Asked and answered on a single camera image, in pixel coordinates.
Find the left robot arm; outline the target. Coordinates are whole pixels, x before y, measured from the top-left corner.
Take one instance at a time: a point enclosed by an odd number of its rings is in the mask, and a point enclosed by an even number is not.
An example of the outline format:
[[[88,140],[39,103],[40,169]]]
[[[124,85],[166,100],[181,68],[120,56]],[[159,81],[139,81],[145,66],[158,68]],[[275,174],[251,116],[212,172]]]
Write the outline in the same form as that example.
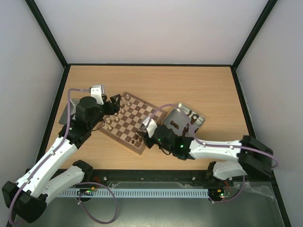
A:
[[[54,177],[54,174],[69,156],[79,150],[104,116],[119,112],[120,100],[120,94],[110,100],[106,95],[80,99],[75,114],[68,115],[67,123],[44,156],[16,182],[8,181],[3,185],[4,201],[10,212],[15,212],[27,223],[33,223],[66,189],[79,183],[93,184],[93,167],[82,160],[74,162],[60,175]]]

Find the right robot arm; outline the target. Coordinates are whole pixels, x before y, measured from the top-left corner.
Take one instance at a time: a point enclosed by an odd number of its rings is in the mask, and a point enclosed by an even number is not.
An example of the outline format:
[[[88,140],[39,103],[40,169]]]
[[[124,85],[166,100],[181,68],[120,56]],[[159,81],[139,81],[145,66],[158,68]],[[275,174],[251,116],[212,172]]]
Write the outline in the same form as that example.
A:
[[[271,177],[273,151],[252,136],[234,141],[206,141],[195,136],[178,136],[165,125],[149,126],[138,134],[148,148],[157,145],[180,160],[216,159],[206,174],[211,185],[236,176],[265,180]]]

